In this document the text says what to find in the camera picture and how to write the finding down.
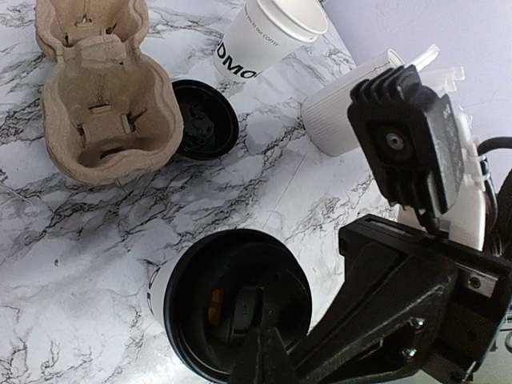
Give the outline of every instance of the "cup lid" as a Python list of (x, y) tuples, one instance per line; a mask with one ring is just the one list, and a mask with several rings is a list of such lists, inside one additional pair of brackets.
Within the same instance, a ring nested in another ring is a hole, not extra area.
[(177, 153), (195, 160), (213, 160), (237, 143), (237, 115), (215, 88), (196, 80), (173, 82), (183, 116), (183, 140)]
[(289, 20), (301, 30), (315, 37), (324, 34), (329, 28), (326, 12), (317, 0), (301, 0), (300, 2), (295, 0), (258, 0), (258, 4), (266, 16), (279, 28), (285, 27), (286, 20)]
[(311, 314), (310, 286), (297, 260), (257, 230), (226, 230), (193, 244), (164, 299), (174, 351), (211, 382), (228, 382), (252, 329), (275, 327), (291, 350), (307, 335)]

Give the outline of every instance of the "white ribbed cup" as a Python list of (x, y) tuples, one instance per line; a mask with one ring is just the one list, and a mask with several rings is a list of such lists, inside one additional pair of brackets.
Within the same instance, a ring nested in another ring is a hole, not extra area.
[(359, 147), (346, 112), (350, 91), (360, 81), (374, 78), (389, 68), (404, 65), (392, 50), (380, 54), (344, 74), (302, 104), (302, 120), (311, 141), (321, 152), (335, 157)]

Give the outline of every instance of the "white paper cup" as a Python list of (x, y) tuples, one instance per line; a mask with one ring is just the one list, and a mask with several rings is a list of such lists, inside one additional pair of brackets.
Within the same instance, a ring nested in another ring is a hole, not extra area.
[(335, 157), (359, 147), (349, 119), (346, 116), (350, 91), (364, 79), (374, 78), (389, 68), (404, 65), (392, 50), (361, 64), (348, 74), (332, 82), (302, 104), (302, 120), (311, 141), (321, 152)]
[(246, 82), (314, 42), (328, 25), (317, 0), (248, 0), (215, 50), (214, 64), (229, 80)]

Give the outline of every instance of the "gray marble veining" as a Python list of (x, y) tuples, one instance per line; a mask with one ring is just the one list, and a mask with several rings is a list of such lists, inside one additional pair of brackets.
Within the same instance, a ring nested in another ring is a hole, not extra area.
[(146, 307), (148, 275), (202, 236), (265, 230), (292, 249), (314, 294), (314, 323), (343, 282), (336, 229), (392, 215), (360, 151), (320, 154), (304, 98), (354, 66), (338, 34), (245, 85), (212, 52), (240, 0), (150, 0), (142, 50), (172, 79), (215, 86), (237, 111), (236, 148), (213, 162), (176, 156), (108, 187), (80, 186), (48, 158), (39, 94), (54, 64), (34, 39), (34, 3), (0, 0), (0, 383), (200, 383)]

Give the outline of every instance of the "screw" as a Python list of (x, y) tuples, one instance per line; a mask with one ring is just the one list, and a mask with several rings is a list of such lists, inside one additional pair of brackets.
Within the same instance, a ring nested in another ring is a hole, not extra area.
[(386, 135), (387, 145), (393, 148), (394, 150), (403, 150), (404, 143), (403, 138), (398, 136), (397, 134), (390, 133)]
[(409, 320), (409, 324), (416, 330), (420, 330), (425, 325), (425, 319), (424, 318), (412, 318), (411, 320)]
[(470, 278), (470, 286), (475, 288), (476, 290), (482, 286), (482, 282), (479, 278), (472, 277)]
[(411, 360), (416, 356), (418, 350), (416, 348), (404, 348), (402, 350), (402, 356), (406, 358), (406, 360)]

